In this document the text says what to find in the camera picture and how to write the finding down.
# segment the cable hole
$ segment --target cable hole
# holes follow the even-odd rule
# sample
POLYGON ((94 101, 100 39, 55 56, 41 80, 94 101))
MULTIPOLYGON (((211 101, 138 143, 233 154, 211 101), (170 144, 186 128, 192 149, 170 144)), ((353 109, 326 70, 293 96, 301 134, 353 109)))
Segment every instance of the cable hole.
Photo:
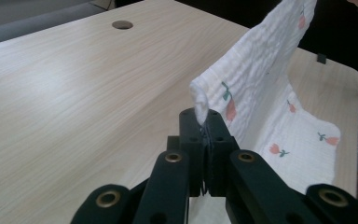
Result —
POLYGON ((130 21, 114 21, 112 26, 118 30, 128 30, 132 28, 133 24, 130 21))

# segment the brass ring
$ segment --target brass ring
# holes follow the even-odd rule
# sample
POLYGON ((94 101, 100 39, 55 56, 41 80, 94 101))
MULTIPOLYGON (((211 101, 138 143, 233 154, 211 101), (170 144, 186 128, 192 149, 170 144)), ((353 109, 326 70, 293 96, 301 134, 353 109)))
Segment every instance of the brass ring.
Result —
POLYGON ((330 203, 336 207, 345 207, 349 204, 344 195, 332 189, 320 189, 319 197, 321 197, 326 203, 330 203))
POLYGON ((240 161, 252 162, 255 160, 255 157, 254 157, 254 155, 252 155, 248 152, 242 152, 242 153, 238 154, 238 159, 240 161))
POLYGON ((170 153, 165 156, 165 160, 168 162, 178 162, 182 160, 182 156, 178 153, 170 153))
POLYGON ((107 208, 107 207, 117 204, 118 201, 120 201, 120 193, 115 190, 108 190, 98 196, 96 203, 101 208, 107 208), (113 196, 113 198, 106 200, 106 199, 104 199, 104 197, 106 197, 106 196, 113 196))

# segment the green stem print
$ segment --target green stem print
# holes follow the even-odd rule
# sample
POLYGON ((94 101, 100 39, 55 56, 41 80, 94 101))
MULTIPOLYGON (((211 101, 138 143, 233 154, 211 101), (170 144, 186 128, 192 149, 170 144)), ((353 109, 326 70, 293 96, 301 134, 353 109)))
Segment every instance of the green stem print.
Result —
POLYGON ((279 154, 280 158, 290 153, 290 152, 286 152, 284 149, 280 150, 279 146, 276 144, 272 144, 272 146, 269 148, 269 152, 275 155, 279 154))
POLYGON ((223 81, 222 81, 222 85, 226 88, 226 91, 223 94, 223 99, 225 101, 227 101, 228 97, 229 97, 229 102, 228 102, 228 105, 227 105, 227 108, 226 108, 226 119, 229 120, 229 121, 232 121, 232 120, 234 120, 235 116, 237 116, 237 110, 235 108, 235 102, 234 102, 234 99, 232 97, 231 92, 229 91, 228 85, 223 81))
POLYGON ((321 134, 321 133, 318 133, 319 134, 319 141, 325 141, 327 144, 330 144, 332 146, 336 146, 338 145, 338 141, 339 141, 339 138, 337 137, 326 137, 325 134, 321 134))

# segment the dark floor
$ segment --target dark floor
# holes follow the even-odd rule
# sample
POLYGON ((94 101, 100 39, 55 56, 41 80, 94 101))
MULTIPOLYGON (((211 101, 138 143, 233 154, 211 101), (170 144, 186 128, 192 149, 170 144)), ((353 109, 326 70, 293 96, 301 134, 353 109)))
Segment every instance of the dark floor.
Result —
POLYGON ((90 0, 0 0, 0 25, 89 1, 90 0))

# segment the muslin cloth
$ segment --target muslin cloth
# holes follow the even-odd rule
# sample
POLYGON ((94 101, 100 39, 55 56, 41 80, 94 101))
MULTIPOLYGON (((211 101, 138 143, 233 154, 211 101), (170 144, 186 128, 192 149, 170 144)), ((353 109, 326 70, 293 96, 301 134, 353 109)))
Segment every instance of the muslin cloth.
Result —
POLYGON ((292 189, 334 180, 339 129, 305 111, 287 64, 316 0, 282 0, 221 59, 190 83, 197 120, 221 113, 242 149, 259 153, 292 189))

